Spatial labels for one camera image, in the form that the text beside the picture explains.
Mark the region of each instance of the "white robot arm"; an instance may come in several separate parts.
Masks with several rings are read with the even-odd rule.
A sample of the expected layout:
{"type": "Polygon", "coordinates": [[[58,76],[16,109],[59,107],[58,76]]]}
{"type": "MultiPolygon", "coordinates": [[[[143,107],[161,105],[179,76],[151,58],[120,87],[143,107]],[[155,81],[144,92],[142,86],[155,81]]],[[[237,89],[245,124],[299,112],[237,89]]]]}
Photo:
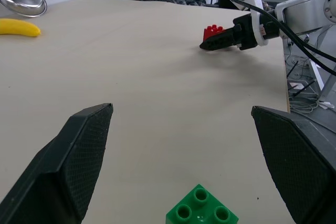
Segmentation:
{"type": "Polygon", "coordinates": [[[329,60],[336,58],[307,44],[298,35],[308,34],[322,27],[336,24],[336,0],[289,0],[275,10],[263,10],[261,0],[231,0],[240,10],[251,13],[233,20],[234,27],[208,37],[200,45],[205,50],[217,50],[237,45],[240,50],[265,46],[268,39],[290,38],[311,60],[327,72],[336,72],[317,60],[307,49],[329,60]]]}

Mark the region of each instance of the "banana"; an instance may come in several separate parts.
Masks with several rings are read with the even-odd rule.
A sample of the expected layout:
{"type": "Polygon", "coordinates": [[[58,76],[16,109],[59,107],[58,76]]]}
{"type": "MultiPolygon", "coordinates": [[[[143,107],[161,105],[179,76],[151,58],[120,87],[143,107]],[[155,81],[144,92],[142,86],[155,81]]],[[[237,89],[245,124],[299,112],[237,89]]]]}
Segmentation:
{"type": "Polygon", "coordinates": [[[34,24],[23,20],[0,18],[0,34],[18,34],[37,37],[41,34],[41,30],[34,24]]]}

